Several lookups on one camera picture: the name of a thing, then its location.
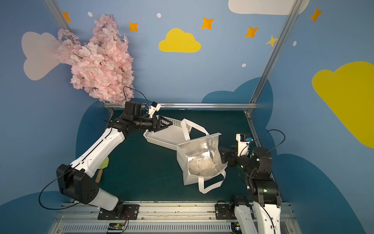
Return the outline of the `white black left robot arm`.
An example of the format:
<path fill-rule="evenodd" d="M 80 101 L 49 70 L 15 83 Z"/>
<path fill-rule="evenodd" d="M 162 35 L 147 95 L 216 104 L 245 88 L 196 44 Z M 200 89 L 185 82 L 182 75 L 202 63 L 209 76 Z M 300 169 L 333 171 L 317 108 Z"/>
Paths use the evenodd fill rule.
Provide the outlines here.
<path fill-rule="evenodd" d="M 148 113 L 142 115 L 141 103 L 127 102 L 122 115 L 110 122 L 103 135 L 85 153 L 69 165 L 62 164 L 57 168 L 60 193 L 120 216 L 124 212 L 123 201 L 101 189 L 93 176 L 109 154 L 135 130 L 158 132 L 173 125 L 165 117 L 154 115 L 160 107 L 153 102 Z"/>

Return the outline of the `white insulated delivery bag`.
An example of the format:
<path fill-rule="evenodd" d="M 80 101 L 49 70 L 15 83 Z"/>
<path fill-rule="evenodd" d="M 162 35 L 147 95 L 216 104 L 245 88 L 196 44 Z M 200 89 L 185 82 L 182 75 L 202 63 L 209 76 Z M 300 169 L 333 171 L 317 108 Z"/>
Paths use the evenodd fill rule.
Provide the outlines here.
<path fill-rule="evenodd" d="M 204 136 L 191 139 L 188 126 L 202 132 Z M 221 133 L 209 134 L 205 128 L 187 119 L 181 121 L 181 128 L 185 141 L 177 144 L 176 152 L 184 185 L 197 183 L 202 194 L 221 187 L 228 166 L 222 163 L 218 149 Z"/>

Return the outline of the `white ice pack blue print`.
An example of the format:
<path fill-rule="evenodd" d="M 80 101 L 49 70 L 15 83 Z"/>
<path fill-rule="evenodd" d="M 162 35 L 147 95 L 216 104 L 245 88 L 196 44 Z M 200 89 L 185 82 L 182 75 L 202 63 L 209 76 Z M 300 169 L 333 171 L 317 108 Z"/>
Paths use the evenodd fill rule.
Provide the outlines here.
<path fill-rule="evenodd" d="M 211 177 L 218 173 L 216 164 L 211 160 L 191 160 L 189 162 L 189 172 L 191 175 Z"/>

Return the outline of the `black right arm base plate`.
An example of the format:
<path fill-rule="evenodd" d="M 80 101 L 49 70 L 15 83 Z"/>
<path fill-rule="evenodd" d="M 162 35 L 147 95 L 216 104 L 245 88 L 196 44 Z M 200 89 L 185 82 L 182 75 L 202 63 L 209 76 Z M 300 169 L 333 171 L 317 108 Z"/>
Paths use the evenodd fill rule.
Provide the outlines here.
<path fill-rule="evenodd" d="M 219 200 L 215 205 L 215 216 L 217 220 L 236 219 L 234 214 L 234 205 L 230 202 Z"/>

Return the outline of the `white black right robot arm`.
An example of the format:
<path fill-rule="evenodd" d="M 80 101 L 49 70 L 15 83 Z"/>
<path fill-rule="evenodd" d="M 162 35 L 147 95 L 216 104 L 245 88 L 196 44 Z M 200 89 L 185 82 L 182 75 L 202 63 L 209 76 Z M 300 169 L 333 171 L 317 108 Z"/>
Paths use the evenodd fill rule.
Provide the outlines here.
<path fill-rule="evenodd" d="M 233 196 L 229 203 L 230 214 L 237 219 L 241 233 L 280 234 L 281 196 L 271 177 L 271 151 L 255 147 L 249 156 L 243 156 L 219 147 L 219 153 L 222 163 L 242 169 L 247 190 L 252 196 L 252 205 L 243 196 Z"/>

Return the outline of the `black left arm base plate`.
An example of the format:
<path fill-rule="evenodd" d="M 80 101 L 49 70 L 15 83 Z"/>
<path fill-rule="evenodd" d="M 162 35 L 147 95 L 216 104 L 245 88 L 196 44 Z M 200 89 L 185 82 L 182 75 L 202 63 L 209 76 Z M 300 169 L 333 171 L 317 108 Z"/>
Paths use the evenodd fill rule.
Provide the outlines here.
<path fill-rule="evenodd" d="M 98 220 L 136 220 L 139 213 L 138 204 L 120 203 L 112 211 L 101 208 L 98 214 Z"/>

